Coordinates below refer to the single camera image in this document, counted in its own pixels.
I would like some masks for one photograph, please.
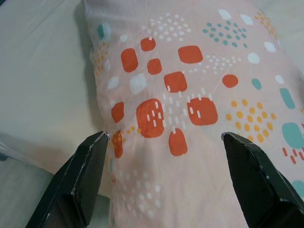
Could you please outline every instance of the patterned pillowcase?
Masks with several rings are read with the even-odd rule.
[[[246,227],[223,132],[303,186],[303,82],[249,1],[85,0],[85,14],[112,227]]]

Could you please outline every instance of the white dash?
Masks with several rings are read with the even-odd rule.
[[[178,125],[180,123],[177,116],[175,117],[175,123],[176,123],[176,125]]]
[[[181,122],[181,125],[182,125],[182,128],[183,128],[183,129],[186,129],[186,124],[185,124],[184,121]]]

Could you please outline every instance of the pillowcase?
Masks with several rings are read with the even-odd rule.
[[[303,83],[245,0],[85,0],[111,227],[246,227],[223,132],[304,181]]]

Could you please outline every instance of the pillow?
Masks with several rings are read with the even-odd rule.
[[[250,1],[84,3],[111,227],[246,227],[223,132],[303,183],[303,82]]]

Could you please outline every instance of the yellow dot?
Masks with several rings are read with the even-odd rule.
[[[264,142],[264,138],[263,138],[262,134],[258,134],[257,139],[260,143]]]
[[[242,127],[241,123],[240,123],[240,122],[236,122],[236,127],[237,127],[238,129],[241,129],[241,127]]]
[[[257,121],[258,121],[259,123],[261,123],[261,122],[262,122],[262,117],[261,117],[261,116],[258,116],[258,117],[257,117]]]
[[[230,121],[232,119],[231,115],[230,114],[227,114],[226,115],[226,120]]]
[[[246,99],[243,99],[242,103],[243,103],[244,106],[248,105],[248,101]]]
[[[268,136],[269,136],[269,132],[268,132],[267,130],[264,130],[264,131],[263,131],[263,134],[264,134],[265,137],[268,137]]]
[[[232,102],[231,102],[231,106],[232,106],[232,107],[237,107],[237,105],[238,105],[238,104],[237,104],[236,101],[232,101]]]
[[[249,122],[251,122],[251,123],[253,122],[253,118],[252,118],[252,116],[250,116],[250,115],[249,115],[249,116],[247,116],[247,119],[248,119],[248,121],[249,121]]]
[[[263,108],[263,106],[262,106],[262,104],[259,102],[259,103],[257,103],[257,107],[259,108],[259,109],[262,109]]]
[[[271,123],[267,123],[267,127],[268,127],[268,129],[271,130],[271,131],[274,129],[274,127],[272,126]]]
[[[241,118],[243,118],[243,113],[242,113],[241,111],[238,111],[238,112],[237,112],[237,116],[238,116],[238,118],[241,119]]]
[[[248,139],[253,142],[253,137],[252,136],[248,136]]]
[[[266,119],[266,118],[267,118],[267,113],[266,113],[266,112],[262,112],[262,117],[263,117],[264,119]]]
[[[256,110],[255,110],[254,108],[249,108],[249,112],[250,112],[251,114],[254,114],[254,113],[256,113]]]
[[[271,118],[272,118],[273,120],[276,120],[276,115],[275,115],[274,113],[271,113]]]
[[[255,125],[254,129],[255,129],[256,132],[258,132],[260,130],[260,127]]]
[[[249,132],[250,131],[250,126],[248,124],[245,124],[244,129],[245,129],[245,131]]]

